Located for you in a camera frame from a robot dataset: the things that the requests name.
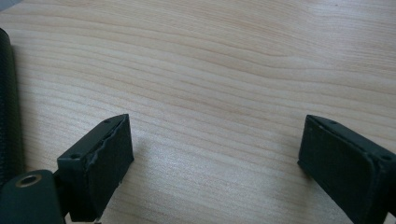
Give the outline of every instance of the wood grain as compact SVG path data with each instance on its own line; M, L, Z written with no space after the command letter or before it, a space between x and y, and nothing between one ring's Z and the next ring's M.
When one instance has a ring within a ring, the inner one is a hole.
M396 152L396 2L24 0L0 12L29 170L131 116L103 223L350 223L297 166L306 114ZM387 223L394 223L390 217Z

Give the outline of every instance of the wooden table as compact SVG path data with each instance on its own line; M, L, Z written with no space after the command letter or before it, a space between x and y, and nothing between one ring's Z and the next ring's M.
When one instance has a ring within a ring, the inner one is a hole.
M131 117L135 162L102 222L350 223L296 164L307 114L396 152L396 2L24 0L26 164ZM394 223L389 217L387 223Z

